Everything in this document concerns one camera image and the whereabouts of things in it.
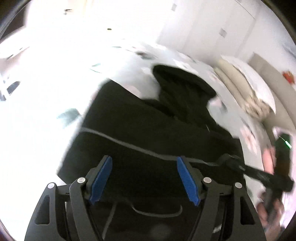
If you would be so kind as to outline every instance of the red object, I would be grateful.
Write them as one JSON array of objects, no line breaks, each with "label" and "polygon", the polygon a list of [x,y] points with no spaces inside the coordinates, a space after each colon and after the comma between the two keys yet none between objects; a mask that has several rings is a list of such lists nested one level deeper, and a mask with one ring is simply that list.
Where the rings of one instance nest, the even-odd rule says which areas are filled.
[{"label": "red object", "polygon": [[294,84],[294,75],[290,72],[290,71],[283,71],[283,76],[285,77],[285,79],[290,83],[290,84]]}]

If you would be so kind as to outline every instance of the green light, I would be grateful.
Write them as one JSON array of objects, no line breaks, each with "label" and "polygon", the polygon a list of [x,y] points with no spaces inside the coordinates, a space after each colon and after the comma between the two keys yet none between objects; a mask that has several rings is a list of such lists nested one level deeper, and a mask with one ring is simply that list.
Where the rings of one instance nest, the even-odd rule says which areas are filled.
[{"label": "green light", "polygon": [[290,145],[289,142],[285,141],[285,143],[286,143],[286,145],[287,145],[288,147],[290,147],[290,149],[292,148],[292,146]]}]

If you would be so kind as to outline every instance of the person's hand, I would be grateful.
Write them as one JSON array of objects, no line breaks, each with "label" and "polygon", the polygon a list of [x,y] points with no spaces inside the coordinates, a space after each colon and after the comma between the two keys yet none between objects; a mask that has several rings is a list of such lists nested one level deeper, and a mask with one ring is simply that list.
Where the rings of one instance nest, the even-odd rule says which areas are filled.
[{"label": "person's hand", "polygon": [[276,217],[272,223],[268,223],[268,215],[264,207],[264,202],[257,205],[257,213],[263,228],[266,229],[265,236],[267,241],[275,241],[281,232],[280,220],[284,213],[284,206],[279,200],[274,202],[274,210],[276,211]]}]

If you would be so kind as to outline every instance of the gray stripe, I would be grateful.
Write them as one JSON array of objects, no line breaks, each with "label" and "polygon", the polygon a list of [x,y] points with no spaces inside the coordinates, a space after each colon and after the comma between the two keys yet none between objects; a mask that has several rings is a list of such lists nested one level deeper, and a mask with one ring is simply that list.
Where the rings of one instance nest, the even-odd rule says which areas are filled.
[{"label": "gray stripe", "polygon": [[137,210],[133,205],[131,205],[131,208],[138,214],[148,216],[148,217],[154,217],[154,218],[174,218],[174,217],[180,216],[181,213],[183,212],[182,205],[180,205],[180,210],[178,212],[172,213],[172,214],[156,214],[156,213],[142,212],[142,211]]},{"label": "gray stripe", "polygon": [[[98,132],[98,131],[95,131],[93,129],[90,129],[90,128],[86,128],[86,127],[82,127],[80,129],[80,132],[88,132],[88,133],[92,133],[92,134],[95,134],[95,135],[98,135],[98,136],[101,136],[101,137],[104,137],[110,141],[113,141],[121,146],[124,146],[124,147],[127,147],[129,149],[133,149],[133,150],[136,150],[136,151],[139,151],[139,152],[142,152],[144,154],[147,154],[147,155],[150,155],[150,156],[153,156],[153,157],[156,157],[156,158],[159,158],[159,159],[162,159],[162,160],[166,160],[166,161],[176,161],[177,160],[177,156],[172,156],[172,155],[163,155],[163,154],[158,154],[158,153],[155,153],[153,151],[150,151],[150,150],[146,150],[146,149],[143,149],[141,147],[138,147],[138,146],[135,146],[133,144],[129,144],[129,143],[126,143],[126,142],[123,142],[123,141],[120,141],[120,140],[117,140],[111,136],[108,136],[104,133],[101,133],[101,132]],[[200,160],[200,159],[195,159],[195,158],[187,158],[187,160],[189,162],[194,162],[194,163],[201,163],[201,164],[206,164],[208,166],[218,166],[216,163],[211,163],[211,162],[205,162],[203,160]]]},{"label": "gray stripe", "polygon": [[111,224],[111,222],[112,222],[112,219],[113,219],[113,217],[114,217],[115,210],[116,210],[116,206],[117,206],[117,203],[116,203],[116,202],[113,203],[113,205],[112,205],[112,209],[111,209],[111,212],[110,212],[110,214],[109,214],[109,217],[108,217],[108,219],[107,219],[107,221],[106,221],[106,224],[105,224],[105,227],[104,227],[104,229],[103,229],[103,233],[102,233],[102,239],[103,239],[103,240],[105,240],[107,230],[108,230],[108,228],[109,228],[109,226],[110,226],[110,224]]}]

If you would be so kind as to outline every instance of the metal screw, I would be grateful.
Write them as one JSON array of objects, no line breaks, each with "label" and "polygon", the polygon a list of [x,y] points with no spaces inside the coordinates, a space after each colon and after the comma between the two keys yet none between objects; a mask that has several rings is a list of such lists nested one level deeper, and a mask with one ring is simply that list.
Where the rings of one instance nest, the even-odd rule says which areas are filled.
[{"label": "metal screw", "polygon": [[242,188],[242,184],[241,184],[241,183],[235,183],[235,186],[236,186],[237,188]]},{"label": "metal screw", "polygon": [[77,179],[78,183],[84,183],[85,182],[85,178],[84,177],[80,177]]},{"label": "metal screw", "polygon": [[210,183],[212,181],[212,179],[210,179],[209,177],[205,177],[204,178],[204,182],[205,183]]},{"label": "metal screw", "polygon": [[54,183],[50,183],[50,184],[48,184],[47,187],[48,187],[49,189],[53,188],[53,187],[54,187]]}]

